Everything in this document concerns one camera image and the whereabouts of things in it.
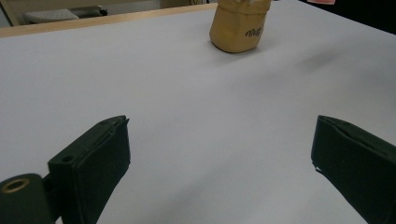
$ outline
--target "white paper surface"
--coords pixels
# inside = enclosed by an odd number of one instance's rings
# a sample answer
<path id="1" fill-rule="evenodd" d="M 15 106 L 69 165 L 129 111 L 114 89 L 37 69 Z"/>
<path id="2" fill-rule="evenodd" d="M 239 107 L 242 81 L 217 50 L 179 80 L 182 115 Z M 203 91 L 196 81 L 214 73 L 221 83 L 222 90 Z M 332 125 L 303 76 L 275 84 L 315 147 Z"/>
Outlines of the white paper surface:
<path id="1" fill-rule="evenodd" d="M 396 145 L 395 36 L 280 1 L 228 54 L 213 15 L 1 38 L 0 179 L 125 114 L 132 163 L 98 223 L 365 223 L 310 151 L 318 115 Z"/>

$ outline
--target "table edge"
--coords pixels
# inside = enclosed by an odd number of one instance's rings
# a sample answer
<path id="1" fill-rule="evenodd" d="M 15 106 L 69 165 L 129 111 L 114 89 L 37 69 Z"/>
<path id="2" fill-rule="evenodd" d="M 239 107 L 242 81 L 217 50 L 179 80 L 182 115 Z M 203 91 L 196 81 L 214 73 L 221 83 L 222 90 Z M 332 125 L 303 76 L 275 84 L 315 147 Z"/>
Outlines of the table edge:
<path id="1" fill-rule="evenodd" d="M 170 8 L 162 8 L 162 9 L 156 9 L 150 11 L 140 11 L 140 12 L 126 13 L 126 14 L 119 14 L 119 15 L 112 15 L 105 17 L 88 18 L 88 19 L 75 20 L 75 21 L 58 21 L 58 22 L 49 22 L 49 23 L 41 23 L 41 24 L 6 27 L 6 28 L 0 28 L 0 38 L 17 36 L 17 35 L 31 35 L 31 34 L 60 31 L 60 30 L 70 30 L 70 29 L 77 29 L 77 28 L 103 25 L 103 24 L 111 24 L 111 23 L 117 23 L 123 21 L 137 21 L 137 20 L 143 20 L 153 17 L 161 17 L 166 15 L 209 10 L 216 8 L 217 5 L 218 5 L 217 3 L 211 3 L 211 4 L 188 6 L 188 7 L 170 7 Z"/>

